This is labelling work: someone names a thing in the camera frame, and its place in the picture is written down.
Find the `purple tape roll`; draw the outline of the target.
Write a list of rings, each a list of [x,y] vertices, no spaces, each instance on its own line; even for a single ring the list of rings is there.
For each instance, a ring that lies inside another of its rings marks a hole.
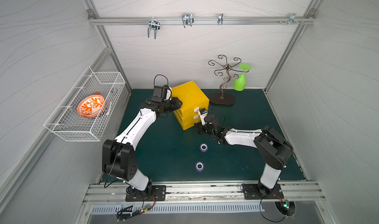
[[[202,152],[208,151],[208,145],[207,144],[201,144],[199,148]]]
[[[195,164],[195,169],[198,172],[202,172],[204,170],[204,163],[199,161]]]

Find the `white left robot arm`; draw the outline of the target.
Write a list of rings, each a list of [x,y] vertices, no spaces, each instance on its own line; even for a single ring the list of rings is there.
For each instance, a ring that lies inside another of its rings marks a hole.
[[[152,181],[139,170],[138,143],[158,117],[174,112],[182,105],[179,98],[172,96],[172,88],[168,85],[155,86],[153,95],[140,105],[129,126],[116,138],[103,143],[102,172],[144,195],[151,195]]]

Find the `yellow plastic drawer cabinet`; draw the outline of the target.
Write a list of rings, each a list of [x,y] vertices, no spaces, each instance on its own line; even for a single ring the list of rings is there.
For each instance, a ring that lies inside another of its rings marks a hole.
[[[181,128],[185,131],[200,121],[198,111],[209,108],[209,99],[194,81],[172,88],[173,97],[177,97],[183,104],[174,111]]]

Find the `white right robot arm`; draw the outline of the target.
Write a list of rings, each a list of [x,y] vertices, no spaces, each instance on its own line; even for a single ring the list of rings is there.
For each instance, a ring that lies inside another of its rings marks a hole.
[[[224,128],[218,119],[206,115],[194,126],[199,134],[207,133],[220,145],[239,145],[255,148],[265,161],[265,167],[258,182],[258,189],[271,193],[279,180],[282,170],[293,155],[292,145],[273,127],[258,130]]]

